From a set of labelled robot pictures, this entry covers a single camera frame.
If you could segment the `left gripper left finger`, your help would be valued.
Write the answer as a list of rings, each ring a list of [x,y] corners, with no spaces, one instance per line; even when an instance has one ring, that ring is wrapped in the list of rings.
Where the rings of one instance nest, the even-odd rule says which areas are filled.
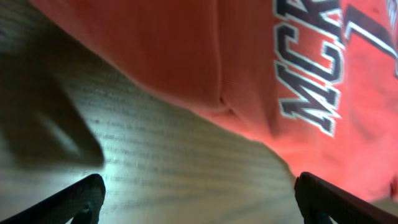
[[[1,224],[97,224],[105,194],[102,176],[91,174]]]

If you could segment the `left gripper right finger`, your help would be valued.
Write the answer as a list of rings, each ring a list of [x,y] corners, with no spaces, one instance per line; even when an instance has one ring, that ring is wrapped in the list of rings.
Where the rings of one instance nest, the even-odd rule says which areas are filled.
[[[309,172],[297,177],[294,190],[304,224],[397,224],[397,216]]]

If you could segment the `red printed soccer t-shirt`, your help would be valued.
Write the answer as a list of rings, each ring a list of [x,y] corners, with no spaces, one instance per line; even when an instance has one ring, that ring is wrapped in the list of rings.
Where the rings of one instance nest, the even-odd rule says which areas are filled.
[[[33,0],[149,93],[293,175],[397,198],[397,2]]]

